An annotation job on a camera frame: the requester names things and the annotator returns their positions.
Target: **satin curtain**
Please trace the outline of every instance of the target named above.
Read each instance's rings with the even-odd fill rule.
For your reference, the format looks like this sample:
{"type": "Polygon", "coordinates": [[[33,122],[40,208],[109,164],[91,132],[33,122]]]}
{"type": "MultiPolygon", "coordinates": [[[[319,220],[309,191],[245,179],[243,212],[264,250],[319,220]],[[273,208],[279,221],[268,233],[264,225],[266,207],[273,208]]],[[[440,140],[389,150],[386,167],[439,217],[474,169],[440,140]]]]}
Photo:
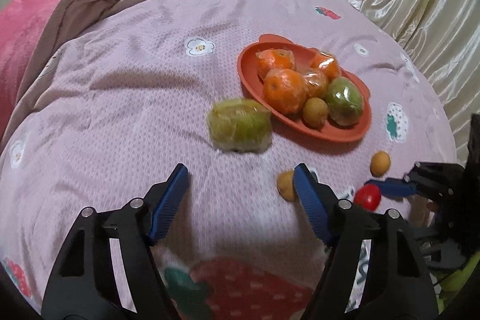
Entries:
{"type": "Polygon", "coordinates": [[[470,115],[480,112],[480,0],[350,0],[409,54],[443,103],[467,159],[470,115]]]}

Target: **orange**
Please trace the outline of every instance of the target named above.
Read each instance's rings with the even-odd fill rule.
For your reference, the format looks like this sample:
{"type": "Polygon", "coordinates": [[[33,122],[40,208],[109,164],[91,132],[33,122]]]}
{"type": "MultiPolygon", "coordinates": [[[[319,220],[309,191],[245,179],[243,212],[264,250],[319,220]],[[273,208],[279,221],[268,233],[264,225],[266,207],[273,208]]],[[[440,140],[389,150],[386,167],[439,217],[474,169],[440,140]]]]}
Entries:
{"type": "Polygon", "coordinates": [[[318,52],[311,61],[310,68],[320,69],[330,82],[342,75],[337,59],[328,53],[318,52]]]}
{"type": "Polygon", "coordinates": [[[281,114],[295,114],[307,99],[305,79],[291,69],[274,69],[263,81],[263,97],[281,114]]]}
{"type": "Polygon", "coordinates": [[[323,98],[327,94],[328,79],[319,69],[309,69],[302,72],[307,86],[307,98],[323,98]]]}
{"type": "Polygon", "coordinates": [[[258,76],[261,80],[272,69],[295,69],[293,52],[287,49],[266,49],[257,53],[258,76]]]}

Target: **plastic wrap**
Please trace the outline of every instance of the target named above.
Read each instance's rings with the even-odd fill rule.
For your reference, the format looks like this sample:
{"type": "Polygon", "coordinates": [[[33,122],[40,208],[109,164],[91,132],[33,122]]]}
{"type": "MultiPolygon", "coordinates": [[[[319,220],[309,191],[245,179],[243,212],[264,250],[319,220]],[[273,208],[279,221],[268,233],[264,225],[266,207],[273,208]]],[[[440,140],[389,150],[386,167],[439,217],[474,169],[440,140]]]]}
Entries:
{"type": "Polygon", "coordinates": [[[263,81],[263,97],[281,114],[296,114],[307,100],[305,79],[291,69],[273,69],[263,81]]]}
{"type": "Polygon", "coordinates": [[[262,152],[272,142],[270,115],[255,100],[222,100],[207,116],[210,139],[224,151],[262,152]]]}
{"type": "Polygon", "coordinates": [[[324,52],[318,52],[311,61],[310,68],[320,69],[331,82],[342,75],[340,65],[335,56],[324,52]]]}
{"type": "Polygon", "coordinates": [[[325,102],[330,118],[341,127],[355,125],[363,113],[363,97],[346,77],[338,77],[328,86],[325,102]]]}
{"type": "Polygon", "coordinates": [[[305,79],[307,98],[323,98],[327,94],[328,78],[319,69],[310,68],[301,72],[305,79]]]}
{"type": "Polygon", "coordinates": [[[265,49],[256,54],[258,58],[257,73],[261,80],[272,69],[293,69],[295,70],[295,57],[292,51],[287,49],[265,49]]]}

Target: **orange bowl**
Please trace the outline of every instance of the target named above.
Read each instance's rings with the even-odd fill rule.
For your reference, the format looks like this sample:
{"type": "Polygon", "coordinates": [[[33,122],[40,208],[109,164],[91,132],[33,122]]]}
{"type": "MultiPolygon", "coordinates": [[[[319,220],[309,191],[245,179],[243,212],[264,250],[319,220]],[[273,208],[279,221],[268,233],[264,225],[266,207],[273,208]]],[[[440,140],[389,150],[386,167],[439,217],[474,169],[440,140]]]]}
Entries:
{"type": "Polygon", "coordinates": [[[263,84],[257,74],[258,59],[256,53],[271,48],[291,50],[295,55],[297,69],[309,68],[313,57],[318,51],[315,48],[305,48],[300,45],[296,45],[285,37],[276,36],[275,34],[263,34],[260,36],[257,43],[249,45],[240,53],[237,61],[237,69],[240,76],[240,81],[243,87],[254,99],[271,110],[272,114],[277,119],[287,124],[289,127],[317,139],[347,143],[358,141],[365,136],[370,128],[371,123],[371,109],[368,103],[368,99],[370,98],[370,90],[358,77],[345,71],[344,69],[342,69],[342,76],[350,79],[358,88],[365,103],[360,121],[352,127],[337,127],[327,121],[322,129],[311,129],[303,123],[301,118],[292,119],[286,117],[265,102],[263,99],[263,84]]]}

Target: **cherry tomato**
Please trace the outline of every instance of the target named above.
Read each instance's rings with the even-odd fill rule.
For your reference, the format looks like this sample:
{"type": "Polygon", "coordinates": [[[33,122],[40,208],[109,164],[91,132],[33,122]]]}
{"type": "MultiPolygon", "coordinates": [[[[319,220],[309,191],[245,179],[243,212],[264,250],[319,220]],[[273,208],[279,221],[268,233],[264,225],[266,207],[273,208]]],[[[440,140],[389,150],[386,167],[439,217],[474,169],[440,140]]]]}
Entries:
{"type": "Polygon", "coordinates": [[[381,198],[380,188],[369,183],[355,193],[353,203],[364,207],[368,211],[374,211],[377,209],[381,198]]]}

